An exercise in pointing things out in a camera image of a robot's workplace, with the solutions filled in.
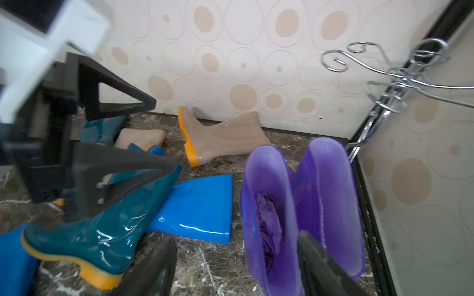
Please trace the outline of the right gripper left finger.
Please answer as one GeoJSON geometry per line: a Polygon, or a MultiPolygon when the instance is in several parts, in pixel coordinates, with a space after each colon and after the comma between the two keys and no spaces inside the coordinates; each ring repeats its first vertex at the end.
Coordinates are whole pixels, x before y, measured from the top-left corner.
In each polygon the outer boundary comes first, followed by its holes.
{"type": "Polygon", "coordinates": [[[164,237],[145,258],[135,265],[112,296],[169,296],[177,265],[177,245],[173,237],[164,237]]]}

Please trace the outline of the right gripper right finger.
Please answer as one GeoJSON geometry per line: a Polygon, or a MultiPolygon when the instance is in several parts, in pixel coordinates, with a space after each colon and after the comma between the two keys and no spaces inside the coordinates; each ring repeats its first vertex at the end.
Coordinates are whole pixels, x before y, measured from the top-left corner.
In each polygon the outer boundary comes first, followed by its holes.
{"type": "Polygon", "coordinates": [[[298,235],[297,256],[306,296],[367,295],[307,231],[298,235]]]}

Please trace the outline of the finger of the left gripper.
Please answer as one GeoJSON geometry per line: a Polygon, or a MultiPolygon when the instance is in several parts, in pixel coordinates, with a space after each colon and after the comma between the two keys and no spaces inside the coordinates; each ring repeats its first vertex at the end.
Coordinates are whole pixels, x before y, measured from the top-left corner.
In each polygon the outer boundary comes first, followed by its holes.
{"type": "Polygon", "coordinates": [[[156,100],[90,57],[75,56],[75,92],[87,120],[151,111],[156,100]]]}
{"type": "Polygon", "coordinates": [[[75,143],[68,221],[95,217],[137,189],[178,168],[172,159],[91,143],[75,143]]]}

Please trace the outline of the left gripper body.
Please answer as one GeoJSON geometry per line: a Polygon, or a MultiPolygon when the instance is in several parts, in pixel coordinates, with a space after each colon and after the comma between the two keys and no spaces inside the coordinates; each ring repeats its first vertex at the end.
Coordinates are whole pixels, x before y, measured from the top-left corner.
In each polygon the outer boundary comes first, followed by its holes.
{"type": "Polygon", "coordinates": [[[78,112],[80,56],[56,62],[17,112],[1,124],[1,164],[14,165],[35,204],[64,201],[64,220],[77,222],[72,119],[78,112]]]}

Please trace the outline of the teal boot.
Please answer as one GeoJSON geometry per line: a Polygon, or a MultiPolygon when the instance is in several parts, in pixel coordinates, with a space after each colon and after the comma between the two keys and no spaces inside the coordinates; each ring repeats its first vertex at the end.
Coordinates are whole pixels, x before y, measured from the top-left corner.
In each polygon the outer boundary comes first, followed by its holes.
{"type": "Polygon", "coordinates": [[[181,170],[177,165],[168,175],[90,219],[54,226],[30,222],[22,230],[22,247],[39,260],[76,263],[86,282],[101,290],[112,289],[132,264],[140,237],[168,198],[181,170]]]}
{"type": "Polygon", "coordinates": [[[126,119],[127,116],[122,115],[100,120],[85,120],[81,124],[79,141],[81,143],[113,146],[126,119]]]}

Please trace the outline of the purple boot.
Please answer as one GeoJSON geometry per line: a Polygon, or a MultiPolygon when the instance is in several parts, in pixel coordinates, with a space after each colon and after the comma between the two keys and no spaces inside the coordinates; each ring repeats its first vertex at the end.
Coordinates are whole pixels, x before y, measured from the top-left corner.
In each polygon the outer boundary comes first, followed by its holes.
{"type": "Polygon", "coordinates": [[[310,141],[290,176],[299,230],[309,232],[353,279],[365,271],[362,223],[353,171],[338,141],[310,141]]]}
{"type": "Polygon", "coordinates": [[[248,270],[265,295],[302,295],[290,171],[276,147],[259,146],[248,157],[240,209],[248,270]]]}

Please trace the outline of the blue boot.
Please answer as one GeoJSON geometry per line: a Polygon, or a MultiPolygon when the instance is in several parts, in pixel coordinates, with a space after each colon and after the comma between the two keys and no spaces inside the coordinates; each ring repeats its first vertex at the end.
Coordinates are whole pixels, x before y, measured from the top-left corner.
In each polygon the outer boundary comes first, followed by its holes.
{"type": "Polygon", "coordinates": [[[21,244],[24,224],[1,234],[1,295],[26,296],[37,268],[37,259],[26,253],[21,244]]]}
{"type": "Polygon", "coordinates": [[[232,196],[231,175],[177,182],[146,230],[229,244],[232,196]]]}

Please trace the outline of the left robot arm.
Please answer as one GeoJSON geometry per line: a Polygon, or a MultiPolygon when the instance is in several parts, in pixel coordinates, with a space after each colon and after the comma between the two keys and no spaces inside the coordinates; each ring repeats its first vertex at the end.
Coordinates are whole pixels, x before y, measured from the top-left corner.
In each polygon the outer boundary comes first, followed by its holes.
{"type": "Polygon", "coordinates": [[[111,17],[103,1],[1,2],[1,164],[17,167],[34,203],[62,198],[68,223],[96,216],[178,167],[70,138],[79,108],[92,121],[156,106],[93,59],[111,17]]]}

